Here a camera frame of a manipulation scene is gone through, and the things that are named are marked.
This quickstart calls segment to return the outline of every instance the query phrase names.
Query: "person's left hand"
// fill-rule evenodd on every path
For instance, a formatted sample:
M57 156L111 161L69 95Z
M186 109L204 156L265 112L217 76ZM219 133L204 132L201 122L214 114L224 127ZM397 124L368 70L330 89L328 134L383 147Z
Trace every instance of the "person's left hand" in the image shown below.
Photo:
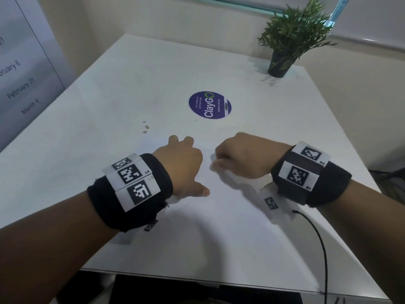
M203 162L203 154L200 149L193 148L193 144L192 137L185 137L179 142L179 138L172 135L166 146L153 153L172 180L173 195L198 197L210 193L207 187L194 180Z

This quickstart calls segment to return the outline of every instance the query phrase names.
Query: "person's left arm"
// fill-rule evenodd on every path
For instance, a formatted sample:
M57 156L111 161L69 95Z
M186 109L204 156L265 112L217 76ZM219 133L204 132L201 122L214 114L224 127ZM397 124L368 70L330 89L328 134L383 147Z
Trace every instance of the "person's left arm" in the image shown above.
M153 153L169 175L174 195L209 195L206 187L194 181L203 156L193 142L191 137L179 142L171 136L168 145ZM118 232L101 219L87 192L3 227L0 302L48 304Z

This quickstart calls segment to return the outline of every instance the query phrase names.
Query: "clenched fist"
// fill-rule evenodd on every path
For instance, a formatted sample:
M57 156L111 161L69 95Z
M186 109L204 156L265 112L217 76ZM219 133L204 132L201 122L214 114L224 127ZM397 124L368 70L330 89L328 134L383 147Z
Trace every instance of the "clenched fist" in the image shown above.
M239 132L215 149L213 168L230 170L245 178L256 179L270 173L290 145Z
M197 197L210 193L207 187L194 180L203 162L203 154L200 149L193 148L193 144L192 137L185 137L179 142L179 138L172 135L166 146L153 153L172 180L173 195Z

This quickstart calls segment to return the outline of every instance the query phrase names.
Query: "black pants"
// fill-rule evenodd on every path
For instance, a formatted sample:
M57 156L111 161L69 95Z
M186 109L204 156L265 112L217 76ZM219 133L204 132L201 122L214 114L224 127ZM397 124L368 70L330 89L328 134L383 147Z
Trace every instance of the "black pants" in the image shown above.
M214 288L196 282L126 275L116 276L110 304L178 304L207 298L232 304L302 304L301 295L295 292L225 285Z

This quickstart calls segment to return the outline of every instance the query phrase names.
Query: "black wristband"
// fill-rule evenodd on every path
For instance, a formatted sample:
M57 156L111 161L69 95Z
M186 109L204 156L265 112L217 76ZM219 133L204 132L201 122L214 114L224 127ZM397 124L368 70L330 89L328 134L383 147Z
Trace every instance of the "black wristband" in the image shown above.
M133 209L124 211L106 176L97 179L94 185L87 188L94 209L103 222L112 229L128 231L149 224L166 206L166 199L173 194L170 176L159 160L150 153L145 153L140 157L151 169L160 192Z
M352 174L330 161L325 167L314 163L312 160L292 152L294 147L292 146L271 169L273 181L278 185L278 194L310 207L318 207L338 199L349 185ZM284 162L319 175L311 191L279 177Z

